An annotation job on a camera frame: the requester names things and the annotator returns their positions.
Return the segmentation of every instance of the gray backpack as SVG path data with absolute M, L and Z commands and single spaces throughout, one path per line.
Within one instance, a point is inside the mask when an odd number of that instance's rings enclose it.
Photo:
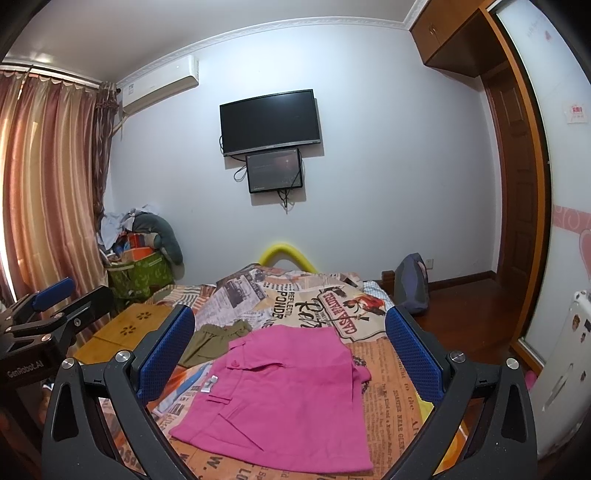
M 425 312 L 429 307 L 427 269 L 419 254 L 410 254 L 396 269 L 394 304 L 411 315 Z

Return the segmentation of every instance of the sticker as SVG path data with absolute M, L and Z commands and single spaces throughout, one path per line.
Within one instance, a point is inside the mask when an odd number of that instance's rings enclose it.
M 566 115 L 566 122 L 568 124 L 586 124 L 588 123 L 587 120 L 587 112 L 584 105 L 580 103 L 574 103 L 564 109 L 564 114 Z

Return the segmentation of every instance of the screw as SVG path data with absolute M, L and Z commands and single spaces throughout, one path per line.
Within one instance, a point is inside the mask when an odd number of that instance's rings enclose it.
M 458 350 L 454 350 L 452 353 L 450 353 L 449 357 L 457 364 L 462 364 L 466 361 L 466 354 Z
M 507 359 L 507 366 L 512 370 L 517 370 L 519 368 L 519 362 L 514 358 Z
M 75 363 L 76 363 L 76 360 L 74 360 L 71 356 L 69 356 L 61 363 L 61 367 L 68 370 L 69 368 L 72 368 Z
M 115 360 L 117 360 L 120 364 L 126 362 L 131 357 L 131 353 L 127 350 L 121 350 L 115 354 Z

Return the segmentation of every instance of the bed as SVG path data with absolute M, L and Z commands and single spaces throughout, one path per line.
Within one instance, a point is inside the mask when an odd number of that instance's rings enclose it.
M 362 281 L 355 273 L 308 274 L 249 265 L 220 280 L 216 285 L 168 286 L 155 293 L 147 305 L 189 306 L 196 329 L 213 323 L 231 325 L 246 319 L 254 329 L 271 325 L 335 328 L 356 361 L 372 374 L 363 394 L 364 419 L 373 470 L 343 475 L 312 475 L 277 471 L 200 450 L 170 436 L 170 430 L 187 413 L 209 371 L 206 364 L 184 369 L 177 367 L 161 397 L 148 409 L 159 428 L 200 480 L 316 480 L 379 479 L 397 461 L 422 427 L 433 406 L 416 393 L 394 348 L 385 336 L 384 318 L 393 305 L 390 299 L 394 274 L 384 272 L 381 281 Z M 348 315 L 336 316 L 335 310 Z M 125 464 L 142 472 L 127 444 L 109 400 L 103 412 L 116 447 Z M 460 429 L 440 468 L 452 466 L 465 443 Z

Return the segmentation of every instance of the air conditioner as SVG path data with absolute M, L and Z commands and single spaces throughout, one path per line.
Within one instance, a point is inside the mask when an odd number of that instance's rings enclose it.
M 122 88 L 126 115 L 199 85 L 199 61 L 187 55 L 158 67 Z

